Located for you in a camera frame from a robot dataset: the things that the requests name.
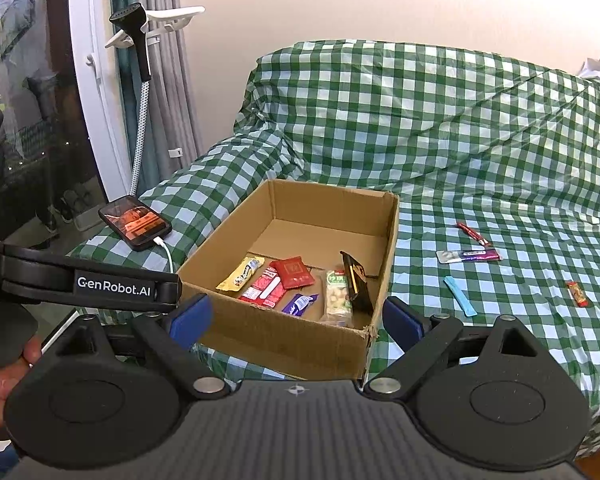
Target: phone screen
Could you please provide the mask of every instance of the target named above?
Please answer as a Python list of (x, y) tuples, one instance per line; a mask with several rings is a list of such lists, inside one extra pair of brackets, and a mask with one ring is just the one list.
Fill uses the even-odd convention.
[(171, 230), (155, 211), (131, 196), (123, 196), (100, 209), (102, 218), (132, 247), (151, 242)]

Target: glass door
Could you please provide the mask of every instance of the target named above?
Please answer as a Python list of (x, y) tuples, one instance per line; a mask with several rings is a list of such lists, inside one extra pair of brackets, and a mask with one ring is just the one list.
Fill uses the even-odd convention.
[[(106, 201), (67, 1), (0, 0), (0, 240), (61, 254), (99, 231)], [(67, 312), (47, 310), (60, 319)]]

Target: yellow snack wrapper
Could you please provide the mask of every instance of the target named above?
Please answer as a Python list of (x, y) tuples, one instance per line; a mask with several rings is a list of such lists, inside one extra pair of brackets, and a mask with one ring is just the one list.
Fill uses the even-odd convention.
[(264, 263), (264, 258), (259, 256), (247, 256), (238, 265), (234, 272), (229, 274), (224, 282), (221, 282), (216, 286), (217, 290), (225, 291), (238, 291), (245, 283), (249, 281), (249, 278), (253, 276), (256, 269)]

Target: blue gripper pad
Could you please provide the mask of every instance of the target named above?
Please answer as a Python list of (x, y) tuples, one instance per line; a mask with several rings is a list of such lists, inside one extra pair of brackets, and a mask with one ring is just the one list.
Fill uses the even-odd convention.
[(169, 336), (185, 350), (193, 346), (211, 325), (213, 308), (206, 294), (195, 294), (171, 312), (167, 318)]
[(403, 352), (407, 352), (431, 330), (431, 322), (427, 317), (395, 296), (384, 300), (382, 324)]

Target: beige wall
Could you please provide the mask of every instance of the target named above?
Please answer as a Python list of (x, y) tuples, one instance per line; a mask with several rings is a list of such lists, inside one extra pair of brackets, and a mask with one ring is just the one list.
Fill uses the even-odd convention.
[(600, 0), (181, 0), (207, 149), (230, 136), (255, 60), (301, 40), (412, 41), (497, 52), (575, 73), (600, 55)]

